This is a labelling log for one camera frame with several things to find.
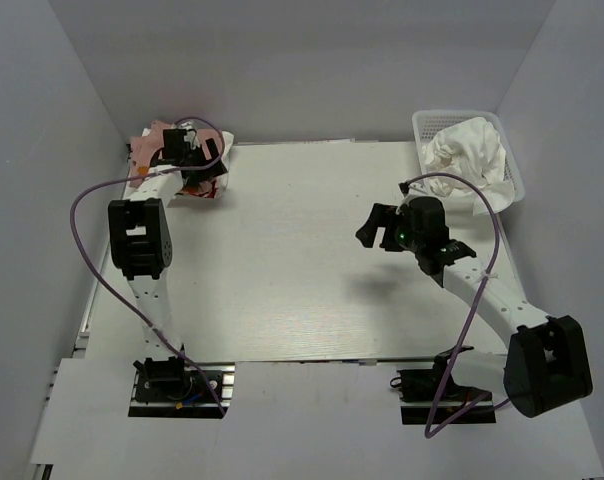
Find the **red white t shirt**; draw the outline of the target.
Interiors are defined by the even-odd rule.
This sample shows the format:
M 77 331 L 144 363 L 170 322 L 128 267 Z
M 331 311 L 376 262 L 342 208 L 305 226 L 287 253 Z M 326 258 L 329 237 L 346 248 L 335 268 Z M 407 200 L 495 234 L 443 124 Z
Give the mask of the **red white t shirt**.
M 224 191 L 226 190 L 227 185 L 228 185 L 228 180 L 229 180 L 229 175 L 230 175 L 230 170 L 231 170 L 230 153 L 231 153 L 231 149 L 233 147 L 235 138 L 232 133 L 230 133 L 228 131 L 224 131 L 224 130 L 222 130 L 222 131 L 225 132 L 225 137 L 227 139 L 229 139 L 230 136 L 232 136 L 231 146 L 228 147 L 224 153 L 222 153 L 222 152 L 219 153 L 219 159 L 221 159 L 224 162 L 225 166 L 228 169 L 228 173 L 218 177 L 217 179 L 215 179 L 211 182 L 186 183 L 184 180 L 184 171 L 182 171 L 181 175 L 184 180 L 184 186 L 183 186 L 182 190 L 179 192 L 179 195 L 213 199 L 216 197 L 220 197 L 224 193 Z

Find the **pink printed t shirt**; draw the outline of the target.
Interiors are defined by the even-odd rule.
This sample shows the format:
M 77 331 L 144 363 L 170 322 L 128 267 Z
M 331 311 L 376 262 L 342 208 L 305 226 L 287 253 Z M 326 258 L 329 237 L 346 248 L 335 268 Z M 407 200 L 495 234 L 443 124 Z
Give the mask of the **pink printed t shirt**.
M 219 153 L 224 153 L 232 143 L 232 136 L 227 139 L 225 132 L 219 131 L 201 118 L 186 117 L 174 122 L 153 120 L 141 135 L 130 138 L 129 175 L 131 177 L 146 174 L 149 171 L 153 154 L 163 146 L 162 131 L 176 128 L 196 130 L 200 145 L 206 139 L 213 138 L 218 145 Z

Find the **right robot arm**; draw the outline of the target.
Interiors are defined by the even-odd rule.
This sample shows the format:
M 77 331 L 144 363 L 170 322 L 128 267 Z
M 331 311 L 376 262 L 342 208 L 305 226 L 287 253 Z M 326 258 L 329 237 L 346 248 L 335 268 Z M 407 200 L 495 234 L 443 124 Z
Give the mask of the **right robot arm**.
M 366 247 L 383 235 L 388 252 L 410 252 L 420 270 L 462 300 L 503 342 L 503 354 L 471 346 L 435 356 L 428 370 L 404 370 L 392 385 L 404 400 L 461 400 L 504 397 L 522 415 L 534 418 L 590 396 L 593 380 L 581 325 L 533 306 L 490 275 L 477 254 L 450 236 L 443 204 L 418 197 L 396 207 L 376 203 L 356 238 Z

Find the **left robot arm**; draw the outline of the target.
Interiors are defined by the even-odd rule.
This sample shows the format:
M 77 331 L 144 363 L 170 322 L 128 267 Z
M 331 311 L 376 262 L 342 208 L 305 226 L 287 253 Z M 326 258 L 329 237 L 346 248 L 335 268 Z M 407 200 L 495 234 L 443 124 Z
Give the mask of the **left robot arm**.
M 183 341 L 174 328 L 168 299 L 168 268 L 173 244 L 165 207 L 177 196 L 210 198 L 226 188 L 234 136 L 198 129 L 185 121 L 136 137 L 132 143 L 133 178 L 128 196 L 107 208 L 110 252 L 134 296 L 146 344 L 145 369 L 167 366 L 159 387 L 181 399 L 193 387 L 193 374 L 183 368 Z

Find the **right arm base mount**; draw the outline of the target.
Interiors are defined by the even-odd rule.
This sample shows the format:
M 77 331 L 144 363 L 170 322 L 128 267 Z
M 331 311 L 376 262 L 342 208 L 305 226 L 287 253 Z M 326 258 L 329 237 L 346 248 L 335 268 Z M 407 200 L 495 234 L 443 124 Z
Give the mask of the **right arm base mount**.
M 400 362 L 396 373 L 389 382 L 392 390 L 399 394 L 400 412 L 403 425 L 426 425 L 442 374 L 448 359 L 419 359 Z M 468 404 L 480 401 L 454 424 L 495 424 L 496 414 L 493 397 L 474 387 L 462 386 L 452 378 L 438 404 L 434 424 L 463 409 Z

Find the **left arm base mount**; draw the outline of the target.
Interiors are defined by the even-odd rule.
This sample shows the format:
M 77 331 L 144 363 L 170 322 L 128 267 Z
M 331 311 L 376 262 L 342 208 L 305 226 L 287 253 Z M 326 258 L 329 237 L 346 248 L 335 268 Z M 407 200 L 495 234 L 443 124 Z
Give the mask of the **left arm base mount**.
M 222 419 L 233 394 L 235 366 L 205 365 L 206 379 L 183 359 L 135 361 L 131 418 Z

